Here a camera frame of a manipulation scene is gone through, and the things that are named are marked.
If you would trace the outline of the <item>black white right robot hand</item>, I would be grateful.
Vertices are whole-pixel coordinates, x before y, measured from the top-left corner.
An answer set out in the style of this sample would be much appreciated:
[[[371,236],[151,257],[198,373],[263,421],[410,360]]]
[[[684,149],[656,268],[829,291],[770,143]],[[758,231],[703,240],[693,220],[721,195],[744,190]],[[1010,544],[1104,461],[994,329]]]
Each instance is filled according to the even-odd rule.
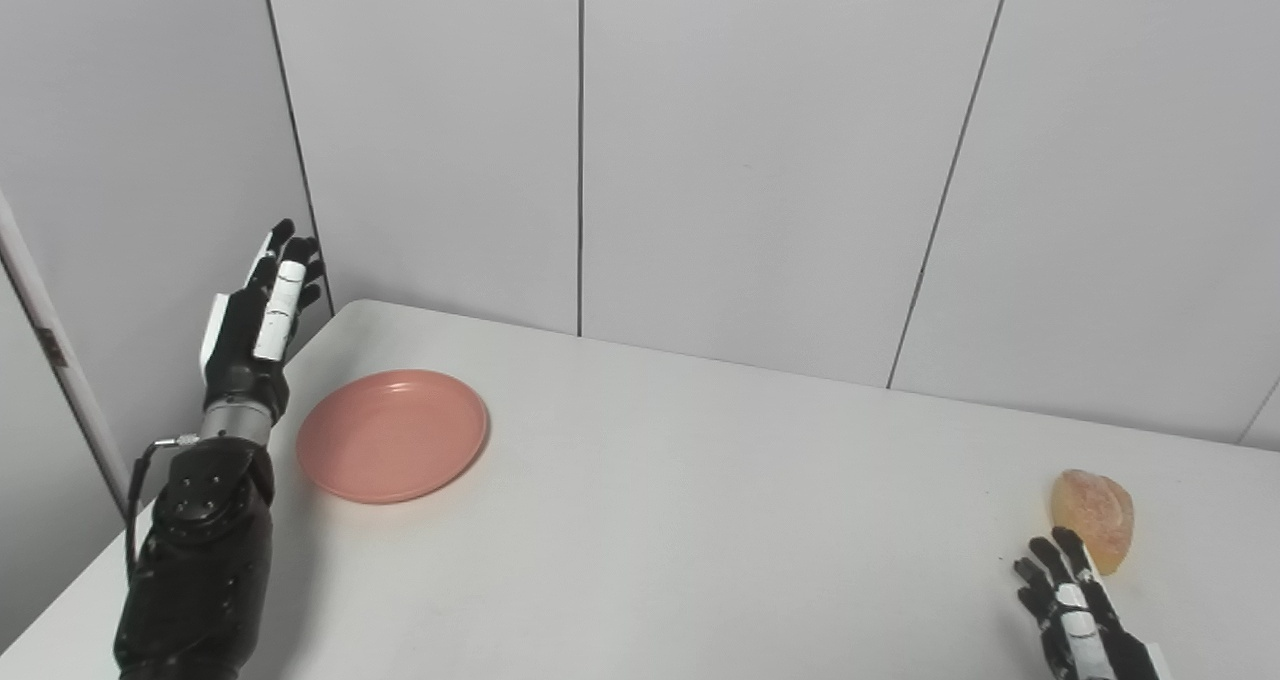
[[[1085,543],[1069,528],[1028,542],[1012,563],[1018,599],[1036,621],[1044,661],[1056,679],[1170,679],[1162,651],[1129,633]]]

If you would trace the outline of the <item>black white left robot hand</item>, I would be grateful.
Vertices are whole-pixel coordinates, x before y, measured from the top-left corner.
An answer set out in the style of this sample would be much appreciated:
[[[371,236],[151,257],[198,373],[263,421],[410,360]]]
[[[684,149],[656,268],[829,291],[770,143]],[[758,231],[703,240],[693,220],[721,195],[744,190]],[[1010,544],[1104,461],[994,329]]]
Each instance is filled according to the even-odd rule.
[[[285,355],[300,318],[323,297],[326,270],[319,242],[285,218],[264,239],[244,284],[215,296],[202,339],[202,411],[250,405],[271,423],[285,412],[291,392]]]

